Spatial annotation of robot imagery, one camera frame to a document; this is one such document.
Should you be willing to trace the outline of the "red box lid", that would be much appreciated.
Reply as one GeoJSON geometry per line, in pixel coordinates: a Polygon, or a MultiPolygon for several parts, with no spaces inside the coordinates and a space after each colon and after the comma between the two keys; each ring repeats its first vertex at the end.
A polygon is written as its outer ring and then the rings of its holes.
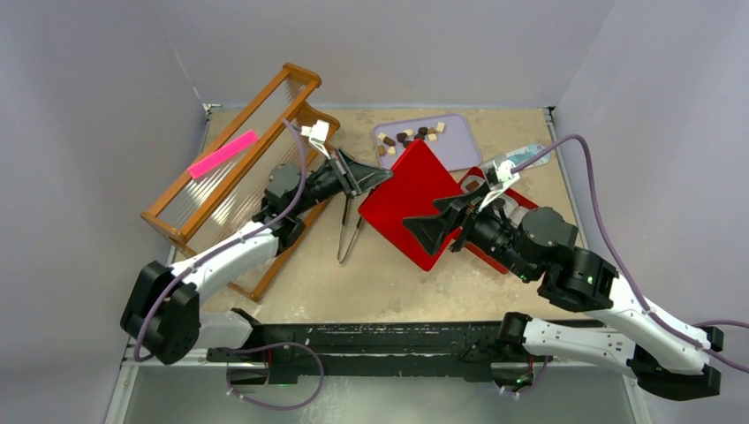
{"type": "Polygon", "coordinates": [[[443,167],[424,141],[415,141],[392,165],[393,176],[378,185],[359,206],[359,214],[406,258],[424,271],[439,255],[430,255],[403,226],[413,216],[437,213],[433,201],[462,193],[458,182],[443,167]]]}

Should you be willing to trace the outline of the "brown square chocolate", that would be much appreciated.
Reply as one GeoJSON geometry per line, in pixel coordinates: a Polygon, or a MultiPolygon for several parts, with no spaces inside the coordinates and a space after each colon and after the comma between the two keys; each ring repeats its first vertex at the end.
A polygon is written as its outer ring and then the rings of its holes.
{"type": "Polygon", "coordinates": [[[465,187],[465,189],[466,189],[466,190],[467,190],[468,192],[472,192],[472,191],[476,190],[476,189],[477,189],[478,187],[480,187],[480,186],[481,186],[481,183],[480,183],[479,181],[472,181],[471,183],[469,183],[469,184],[468,184],[468,185],[467,185],[467,186],[465,187]]]}

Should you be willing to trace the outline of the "black handled metal tongs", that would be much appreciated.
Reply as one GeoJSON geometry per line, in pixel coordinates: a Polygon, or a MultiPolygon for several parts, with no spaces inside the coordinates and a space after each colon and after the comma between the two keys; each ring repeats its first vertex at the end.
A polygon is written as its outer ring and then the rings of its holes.
{"type": "Polygon", "coordinates": [[[337,243],[337,262],[339,264],[344,264],[347,261],[364,223],[364,219],[356,210],[354,199],[351,196],[347,196],[344,200],[337,243]]]}

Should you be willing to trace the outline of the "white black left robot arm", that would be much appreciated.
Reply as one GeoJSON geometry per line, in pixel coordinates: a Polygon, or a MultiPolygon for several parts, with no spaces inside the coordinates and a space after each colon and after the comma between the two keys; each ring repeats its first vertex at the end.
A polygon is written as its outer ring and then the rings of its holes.
{"type": "Polygon", "coordinates": [[[295,163],[269,175],[261,208],[234,234],[206,251],[164,266],[152,261],[139,273],[120,319],[135,340],[135,360],[157,358],[164,365],[195,349],[229,348],[240,360],[258,358],[263,337],[242,312],[207,313],[206,299],[237,277],[275,259],[301,238],[302,215],[340,193],[366,193],[391,179],[392,170],[360,163],[336,150],[312,173],[295,163]]]}

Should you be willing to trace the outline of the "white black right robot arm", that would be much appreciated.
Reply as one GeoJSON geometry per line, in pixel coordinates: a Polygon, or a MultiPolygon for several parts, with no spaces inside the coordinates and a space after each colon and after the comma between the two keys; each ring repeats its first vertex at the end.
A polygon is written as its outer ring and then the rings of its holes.
{"type": "Polygon", "coordinates": [[[551,305],[601,323],[580,329],[508,313],[496,335],[503,357],[557,356],[607,367],[674,401],[719,393],[721,373],[710,363],[710,351],[723,344],[719,329],[658,315],[614,265],[577,246],[576,226],[554,209],[528,210],[514,223],[501,209],[476,208],[477,197],[438,199],[435,215],[408,217],[404,227],[428,254],[437,254],[448,237],[454,250],[472,244],[523,282],[538,282],[551,305]]]}

